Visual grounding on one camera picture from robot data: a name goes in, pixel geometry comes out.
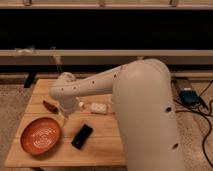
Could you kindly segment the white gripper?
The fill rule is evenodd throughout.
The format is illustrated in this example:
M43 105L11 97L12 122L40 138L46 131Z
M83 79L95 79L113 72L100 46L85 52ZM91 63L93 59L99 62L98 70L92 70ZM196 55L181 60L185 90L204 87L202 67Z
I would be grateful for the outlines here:
M77 97L62 99L59 104L60 112L68 117L79 108L79 99Z

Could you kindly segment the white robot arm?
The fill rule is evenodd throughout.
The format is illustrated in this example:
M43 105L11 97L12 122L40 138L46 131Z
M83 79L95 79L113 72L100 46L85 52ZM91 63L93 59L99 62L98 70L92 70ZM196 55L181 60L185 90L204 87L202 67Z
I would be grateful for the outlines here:
M61 112L76 110L82 96L111 94L127 171L186 171L168 67L136 60L85 79L62 73L49 95Z

